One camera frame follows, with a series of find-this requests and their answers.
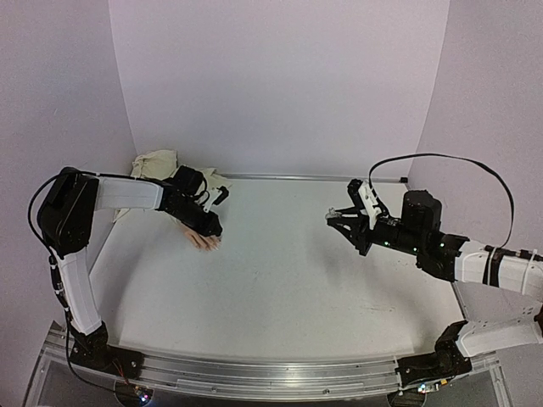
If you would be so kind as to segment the clear nail polish bottle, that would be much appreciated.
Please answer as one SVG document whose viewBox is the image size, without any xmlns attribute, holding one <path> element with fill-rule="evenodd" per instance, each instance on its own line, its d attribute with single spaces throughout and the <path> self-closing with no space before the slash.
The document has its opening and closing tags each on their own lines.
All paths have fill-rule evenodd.
<svg viewBox="0 0 543 407">
<path fill-rule="evenodd" d="M 338 211 L 336 211 L 334 208 L 330 208 L 328 212 L 325 214 L 325 219 L 329 220 L 329 219 L 338 218 L 340 216 L 341 214 Z"/>
</svg>

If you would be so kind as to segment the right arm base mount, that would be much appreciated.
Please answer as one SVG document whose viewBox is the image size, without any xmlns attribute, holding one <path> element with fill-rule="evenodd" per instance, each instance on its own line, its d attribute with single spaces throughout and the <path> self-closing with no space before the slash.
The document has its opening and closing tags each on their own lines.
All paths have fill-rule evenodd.
<svg viewBox="0 0 543 407">
<path fill-rule="evenodd" d="M 469 373 L 472 363 L 464 356 L 456 342 L 447 339 L 437 342 L 432 353 L 400 358 L 395 372 L 400 376 L 400 389 L 440 382 Z"/>
</svg>

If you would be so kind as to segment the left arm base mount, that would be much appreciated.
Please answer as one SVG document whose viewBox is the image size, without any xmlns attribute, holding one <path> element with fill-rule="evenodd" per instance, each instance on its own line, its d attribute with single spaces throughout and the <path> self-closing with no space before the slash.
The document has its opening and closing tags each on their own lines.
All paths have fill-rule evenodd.
<svg viewBox="0 0 543 407">
<path fill-rule="evenodd" d="M 108 344 L 106 331 L 88 336 L 75 331 L 72 334 L 75 342 L 70 351 L 71 363 L 128 380 L 140 377 L 144 359 L 141 352 Z"/>
</svg>

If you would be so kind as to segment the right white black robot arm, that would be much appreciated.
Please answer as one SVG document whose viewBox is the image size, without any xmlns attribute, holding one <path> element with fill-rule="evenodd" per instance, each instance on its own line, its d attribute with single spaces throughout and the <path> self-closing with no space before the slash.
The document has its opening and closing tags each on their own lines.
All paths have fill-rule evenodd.
<svg viewBox="0 0 543 407">
<path fill-rule="evenodd" d="M 453 334 L 467 358 L 498 349 L 542 342 L 542 256 L 446 234 L 440 230 L 442 205 L 429 192 L 404 194 L 400 217 L 385 214 L 367 184 L 351 188 L 352 207 L 330 209 L 326 222 L 362 256 L 378 245 L 415 257 L 416 266 L 446 282 L 480 283 L 532 298 L 537 305 L 509 321 L 463 321 Z"/>
</svg>

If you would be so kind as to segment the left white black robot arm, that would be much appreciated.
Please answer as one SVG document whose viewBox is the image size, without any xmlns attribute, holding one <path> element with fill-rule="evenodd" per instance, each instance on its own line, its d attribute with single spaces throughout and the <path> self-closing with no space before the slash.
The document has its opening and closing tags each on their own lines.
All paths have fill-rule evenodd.
<svg viewBox="0 0 543 407">
<path fill-rule="evenodd" d="M 63 168 L 38 189 L 47 195 L 27 211 L 31 231 L 48 251 L 53 290 L 73 329 L 84 337 L 103 330 L 87 269 L 93 216 L 102 209 L 164 212 L 203 237 L 222 227 L 212 207 L 229 195 L 210 187 L 202 172 L 180 167 L 164 180 Z"/>
</svg>

